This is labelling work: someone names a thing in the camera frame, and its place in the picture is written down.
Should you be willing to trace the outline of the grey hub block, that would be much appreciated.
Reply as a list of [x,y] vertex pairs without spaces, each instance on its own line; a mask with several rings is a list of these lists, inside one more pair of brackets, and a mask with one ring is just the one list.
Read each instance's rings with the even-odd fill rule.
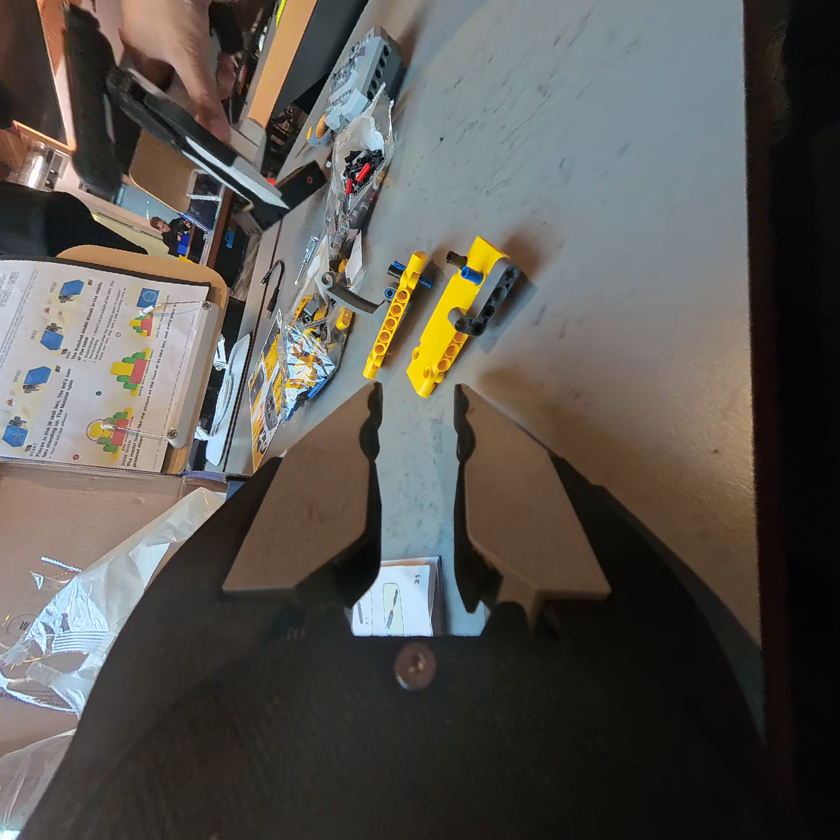
[[323,114],[326,126],[339,132],[359,117],[383,88],[394,99],[405,74],[400,48],[379,26],[355,43],[329,81]]

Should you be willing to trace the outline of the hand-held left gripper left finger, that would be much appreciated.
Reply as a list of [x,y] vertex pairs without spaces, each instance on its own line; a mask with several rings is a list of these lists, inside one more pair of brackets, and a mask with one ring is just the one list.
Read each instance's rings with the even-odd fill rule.
[[369,382],[280,458],[223,585],[229,595],[290,602],[327,592],[355,603],[382,557],[376,470],[383,389]]

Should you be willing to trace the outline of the printed instruction sheet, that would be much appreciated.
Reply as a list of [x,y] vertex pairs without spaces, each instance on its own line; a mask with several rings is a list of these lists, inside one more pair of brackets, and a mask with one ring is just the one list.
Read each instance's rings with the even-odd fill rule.
[[208,288],[2,257],[2,461],[161,473]]

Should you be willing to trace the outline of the person's brown clothing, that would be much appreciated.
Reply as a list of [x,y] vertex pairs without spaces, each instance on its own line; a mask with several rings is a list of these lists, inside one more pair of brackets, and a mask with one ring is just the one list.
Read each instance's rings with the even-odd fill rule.
[[744,2],[766,738],[813,838],[839,809],[839,2]]

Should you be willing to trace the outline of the crumpled clear plastic bag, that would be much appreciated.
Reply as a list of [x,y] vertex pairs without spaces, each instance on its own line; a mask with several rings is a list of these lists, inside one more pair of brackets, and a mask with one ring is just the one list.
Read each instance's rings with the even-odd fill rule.
[[153,578],[219,508],[200,487],[62,584],[1,657],[2,694],[79,718]]

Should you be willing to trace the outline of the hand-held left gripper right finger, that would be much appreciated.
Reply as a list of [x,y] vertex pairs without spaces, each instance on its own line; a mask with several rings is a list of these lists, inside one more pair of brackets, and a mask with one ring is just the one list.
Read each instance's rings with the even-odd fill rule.
[[454,571],[469,613],[605,605],[607,580],[550,451],[468,385],[454,390]]

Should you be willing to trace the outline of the yellow panel with pins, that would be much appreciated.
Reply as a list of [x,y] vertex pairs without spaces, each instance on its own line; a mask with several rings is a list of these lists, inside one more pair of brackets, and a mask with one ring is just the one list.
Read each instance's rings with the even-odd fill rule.
[[428,257],[423,251],[415,251],[407,263],[393,261],[387,270],[395,283],[385,289],[385,314],[373,347],[363,369],[363,376],[373,380],[381,369],[417,288],[431,290],[434,279],[426,272]]

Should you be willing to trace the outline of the grey desk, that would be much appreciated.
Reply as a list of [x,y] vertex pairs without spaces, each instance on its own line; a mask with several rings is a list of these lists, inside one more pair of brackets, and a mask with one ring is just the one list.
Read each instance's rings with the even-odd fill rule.
[[466,383],[665,546],[763,729],[741,2],[369,2],[407,73],[365,280],[476,236],[523,289],[428,398],[406,376],[444,287],[413,307],[384,390],[384,559],[438,556],[457,597],[453,388]]

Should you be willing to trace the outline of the beige panel with black edge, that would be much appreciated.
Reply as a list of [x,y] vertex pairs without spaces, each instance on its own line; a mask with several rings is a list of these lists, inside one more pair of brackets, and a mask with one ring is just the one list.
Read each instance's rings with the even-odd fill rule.
[[262,128],[333,69],[366,1],[287,1],[269,30],[240,118]]

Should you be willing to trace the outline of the grey curved panel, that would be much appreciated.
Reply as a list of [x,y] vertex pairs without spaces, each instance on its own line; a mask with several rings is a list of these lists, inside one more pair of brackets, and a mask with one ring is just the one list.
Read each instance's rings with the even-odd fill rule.
[[325,297],[361,316],[371,317],[385,304],[384,297],[378,301],[371,301],[353,291],[343,273],[325,271],[321,274],[318,285]]

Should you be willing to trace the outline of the silver monitor stand base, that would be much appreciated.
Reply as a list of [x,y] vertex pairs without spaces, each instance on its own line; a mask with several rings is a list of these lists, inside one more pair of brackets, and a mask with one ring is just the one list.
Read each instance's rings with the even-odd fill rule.
[[206,441],[206,462],[220,471],[226,470],[228,454],[235,435],[252,342],[251,333],[247,332],[234,345],[227,357],[224,378],[217,395],[213,421]]

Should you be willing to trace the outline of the yellow panel with grey beam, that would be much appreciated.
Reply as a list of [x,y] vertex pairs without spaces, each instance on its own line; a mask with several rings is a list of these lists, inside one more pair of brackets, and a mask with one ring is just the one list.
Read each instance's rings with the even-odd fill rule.
[[469,339],[485,334],[522,278],[509,255],[483,237],[447,254],[449,275],[407,366],[415,393],[431,396]]

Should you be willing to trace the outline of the yellow black sticker sheet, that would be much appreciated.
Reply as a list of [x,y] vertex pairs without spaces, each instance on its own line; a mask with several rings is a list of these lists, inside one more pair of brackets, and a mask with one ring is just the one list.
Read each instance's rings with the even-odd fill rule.
[[282,419],[282,395],[287,374],[286,325],[274,317],[248,380],[253,470],[257,471]]

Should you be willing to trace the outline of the instruction booklet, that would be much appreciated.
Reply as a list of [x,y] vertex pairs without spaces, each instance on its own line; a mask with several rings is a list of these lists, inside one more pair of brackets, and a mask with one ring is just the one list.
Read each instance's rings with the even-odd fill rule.
[[445,633],[437,556],[384,560],[371,588],[348,611],[356,637],[433,637]]

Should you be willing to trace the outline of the person's right hand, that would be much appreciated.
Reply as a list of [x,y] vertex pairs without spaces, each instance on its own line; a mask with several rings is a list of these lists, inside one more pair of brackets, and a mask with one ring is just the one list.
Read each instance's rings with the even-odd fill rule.
[[174,73],[196,120],[221,141],[229,138],[211,57],[208,1],[121,1],[119,35],[134,68],[157,87]]

